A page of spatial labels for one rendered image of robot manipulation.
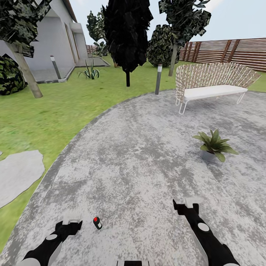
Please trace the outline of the insectifuge atomizer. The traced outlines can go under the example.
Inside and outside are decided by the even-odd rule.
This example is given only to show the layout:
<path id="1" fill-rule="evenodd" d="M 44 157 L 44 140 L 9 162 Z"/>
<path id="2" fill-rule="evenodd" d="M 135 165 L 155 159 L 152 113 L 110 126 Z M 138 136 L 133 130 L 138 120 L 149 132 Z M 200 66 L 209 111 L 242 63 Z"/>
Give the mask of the insectifuge atomizer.
<path id="1" fill-rule="evenodd" d="M 102 228 L 102 223 L 100 221 L 100 219 L 98 217 L 95 217 L 93 219 L 93 223 L 96 226 L 97 229 L 101 229 Z"/>

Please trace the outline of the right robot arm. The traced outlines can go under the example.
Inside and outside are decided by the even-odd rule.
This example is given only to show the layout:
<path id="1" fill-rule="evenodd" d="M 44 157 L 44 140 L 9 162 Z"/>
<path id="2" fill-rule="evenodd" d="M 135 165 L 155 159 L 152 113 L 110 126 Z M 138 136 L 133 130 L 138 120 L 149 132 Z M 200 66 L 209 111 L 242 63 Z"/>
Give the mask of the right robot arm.
<path id="1" fill-rule="evenodd" d="M 239 266 L 226 244 L 221 244 L 213 235 L 210 227 L 199 217 L 198 203 L 201 197 L 185 198 L 186 204 L 177 204 L 173 199 L 178 215 L 185 215 L 192 230 L 192 239 L 203 256 L 207 266 Z"/>

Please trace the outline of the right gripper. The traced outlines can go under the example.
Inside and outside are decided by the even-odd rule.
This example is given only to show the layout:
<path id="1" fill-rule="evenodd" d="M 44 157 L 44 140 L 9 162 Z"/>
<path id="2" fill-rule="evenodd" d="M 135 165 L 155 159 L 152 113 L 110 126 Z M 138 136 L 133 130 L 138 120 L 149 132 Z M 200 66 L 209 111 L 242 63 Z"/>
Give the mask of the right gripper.
<path id="1" fill-rule="evenodd" d="M 177 204 L 173 199 L 174 209 L 177 210 L 178 215 L 185 215 L 187 221 L 190 215 L 192 214 L 199 214 L 199 206 L 198 204 L 193 204 L 193 208 L 187 208 L 185 204 Z M 199 217 L 199 215 L 198 215 Z"/>

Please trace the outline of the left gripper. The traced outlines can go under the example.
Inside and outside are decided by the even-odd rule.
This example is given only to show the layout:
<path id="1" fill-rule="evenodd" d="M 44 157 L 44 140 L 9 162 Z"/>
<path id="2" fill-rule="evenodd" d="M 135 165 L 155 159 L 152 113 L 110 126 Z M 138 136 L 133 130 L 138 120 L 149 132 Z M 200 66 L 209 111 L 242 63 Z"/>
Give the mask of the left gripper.
<path id="1" fill-rule="evenodd" d="M 69 235 L 75 235 L 82 227 L 83 221 L 79 224 L 77 222 L 71 222 L 68 225 L 62 225 L 62 222 L 58 222 L 55 227 L 55 231 L 63 229 L 66 232 L 66 238 Z"/>

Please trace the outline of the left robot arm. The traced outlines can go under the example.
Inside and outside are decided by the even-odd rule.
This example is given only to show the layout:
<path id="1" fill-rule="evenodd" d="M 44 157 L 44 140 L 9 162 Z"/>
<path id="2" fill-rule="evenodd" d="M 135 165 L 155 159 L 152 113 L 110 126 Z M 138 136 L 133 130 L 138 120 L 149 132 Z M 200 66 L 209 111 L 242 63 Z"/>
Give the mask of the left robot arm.
<path id="1" fill-rule="evenodd" d="M 75 235 L 82 227 L 82 215 L 66 214 L 62 222 L 58 222 L 55 231 L 48 235 L 34 250 L 30 250 L 16 266 L 51 266 L 61 252 L 62 244 L 69 235 Z"/>

